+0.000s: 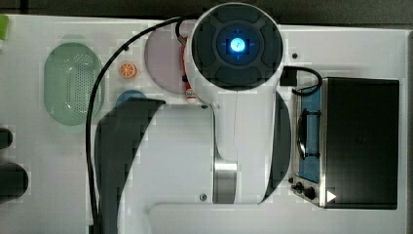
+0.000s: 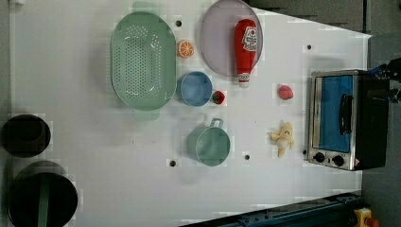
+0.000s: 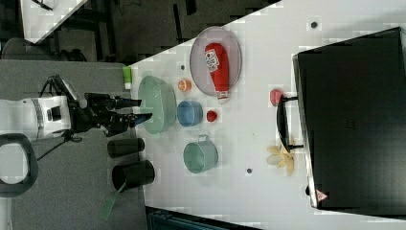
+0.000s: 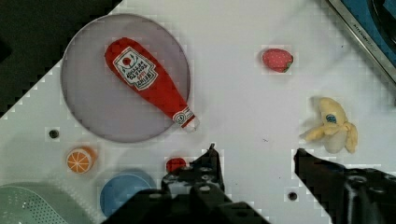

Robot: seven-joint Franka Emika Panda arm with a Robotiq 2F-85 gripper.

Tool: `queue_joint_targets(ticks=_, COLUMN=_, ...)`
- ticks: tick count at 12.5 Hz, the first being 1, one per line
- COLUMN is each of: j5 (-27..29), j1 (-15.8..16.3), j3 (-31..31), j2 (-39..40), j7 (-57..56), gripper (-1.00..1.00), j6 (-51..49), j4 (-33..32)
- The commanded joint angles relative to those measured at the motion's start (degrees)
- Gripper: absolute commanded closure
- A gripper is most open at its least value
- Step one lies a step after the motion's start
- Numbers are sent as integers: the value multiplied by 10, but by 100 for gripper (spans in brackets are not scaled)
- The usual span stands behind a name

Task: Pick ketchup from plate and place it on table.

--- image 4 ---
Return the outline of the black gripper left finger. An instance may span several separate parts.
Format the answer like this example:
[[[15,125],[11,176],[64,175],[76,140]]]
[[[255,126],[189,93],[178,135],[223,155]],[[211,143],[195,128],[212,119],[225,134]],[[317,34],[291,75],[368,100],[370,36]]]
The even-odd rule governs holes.
[[[189,194],[194,185],[214,185],[225,190],[219,153],[211,143],[203,155],[187,165],[177,167],[165,175],[161,189],[169,192],[173,198],[180,194]]]

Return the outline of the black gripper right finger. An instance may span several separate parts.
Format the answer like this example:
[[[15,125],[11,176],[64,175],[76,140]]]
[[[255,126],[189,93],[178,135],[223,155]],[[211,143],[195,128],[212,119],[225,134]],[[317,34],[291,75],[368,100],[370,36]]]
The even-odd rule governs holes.
[[[374,168],[346,168],[299,148],[294,173],[332,224],[396,224],[396,180]]]

